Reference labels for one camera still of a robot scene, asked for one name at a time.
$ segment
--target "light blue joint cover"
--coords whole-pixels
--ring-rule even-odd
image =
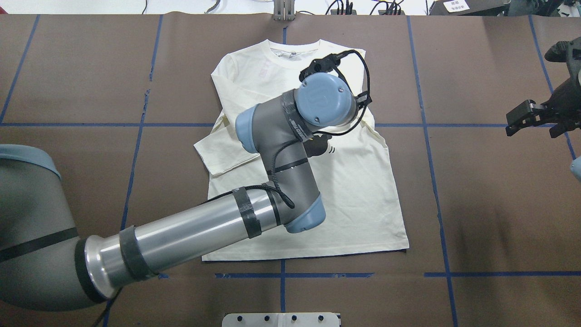
[[[245,110],[236,117],[236,136],[242,142],[244,150],[250,153],[258,153],[252,139],[252,117],[254,117],[254,110],[257,106]]]
[[[0,159],[18,160],[47,168],[55,173],[60,179],[60,173],[56,170],[55,163],[51,156],[39,148],[27,145],[0,144]]]
[[[327,127],[345,122],[351,101],[351,91],[344,81],[331,74],[314,73],[299,87],[296,106],[310,124]]]
[[[313,204],[302,215],[285,225],[286,231],[289,233],[300,233],[317,227],[325,221],[326,215],[325,207],[319,194]]]
[[[581,182],[581,157],[573,160],[573,163],[571,164],[571,171],[577,180]]]

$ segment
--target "black band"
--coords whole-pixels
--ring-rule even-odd
[[[152,272],[145,262],[137,238],[135,237],[135,226],[129,226],[119,232],[119,247],[123,262],[129,271],[129,274],[135,280],[146,280],[151,276],[158,275]]]
[[[238,211],[244,221],[244,226],[246,227],[246,232],[248,233],[248,238],[256,237],[262,234],[262,229],[260,228],[260,220],[256,218],[254,213],[254,208],[248,197],[248,193],[244,187],[232,190],[232,195],[238,204]]]
[[[300,166],[302,164],[305,164],[307,162],[309,162],[309,160],[307,158],[303,158],[301,160],[293,161],[293,162],[288,163],[286,165],[282,165],[282,166],[276,167],[276,169],[274,169],[274,173],[279,173],[279,172],[282,172],[283,170],[287,170],[287,169],[290,169],[290,168],[294,168],[294,167]],[[271,170],[268,170],[268,171],[266,171],[266,174],[270,176],[270,175],[272,175],[272,171]]]
[[[5,248],[4,250],[0,251],[0,262],[14,259],[21,255],[25,255],[27,253],[40,250],[47,246],[51,246],[53,244],[66,241],[77,236],[78,236],[77,229],[73,227],[61,230],[60,232],[52,233],[50,235],[42,236],[34,240],[20,243],[13,247]]]
[[[313,137],[311,130],[304,123],[303,118],[296,109],[295,94],[293,90],[284,92],[281,96],[282,111],[285,113],[286,122],[301,142]]]
[[[274,197],[272,196],[272,191],[266,191],[268,195],[268,199],[270,200],[270,205],[272,205],[272,210],[274,211],[274,219],[277,220],[277,226],[281,224],[281,216],[278,214],[277,203],[274,201]]]
[[[107,300],[106,297],[102,296],[99,291],[93,285],[91,278],[89,277],[89,270],[87,270],[87,263],[85,261],[85,243],[87,239],[82,239],[77,242],[74,249],[74,267],[77,271],[78,282],[81,284],[83,291],[87,297],[95,302],[101,303]]]

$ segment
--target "black graphic on shirt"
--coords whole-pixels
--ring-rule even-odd
[[[331,135],[315,135],[310,140],[306,141],[304,144],[304,149],[307,151],[307,157],[316,157],[318,155],[324,154],[329,147],[328,141],[331,139]]]

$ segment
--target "shirt neckline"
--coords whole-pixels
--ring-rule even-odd
[[[272,42],[270,40],[264,40],[260,43],[260,48],[266,58],[279,66],[291,68],[291,69],[305,69],[308,67],[309,63],[313,61],[313,59],[318,58],[317,55],[321,52],[322,46],[325,44],[324,40],[318,40],[314,43],[310,44],[301,44],[301,45],[294,45],[294,44],[280,44],[276,42]],[[311,57],[289,61],[286,59],[282,59],[276,54],[272,52],[271,49],[275,50],[282,50],[282,51],[296,51],[296,52],[307,52],[307,51],[315,51]]]

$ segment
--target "white t-shirt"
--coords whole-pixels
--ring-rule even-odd
[[[260,155],[246,152],[238,141],[236,117],[257,103],[300,86],[299,73],[313,59],[348,49],[323,40],[306,45],[265,40],[222,58],[211,76],[223,110],[210,134],[195,144],[210,172],[208,198],[268,180]],[[365,55],[364,50],[356,50]],[[361,93],[364,69],[359,58],[343,58],[339,70],[353,94]],[[336,133],[348,128],[324,130]],[[318,138],[311,144],[316,145],[307,153],[312,155],[309,162],[327,213],[325,221],[298,234],[274,228],[204,255],[202,260],[322,257],[409,247],[388,147],[375,131],[370,110],[350,133],[329,140]]]

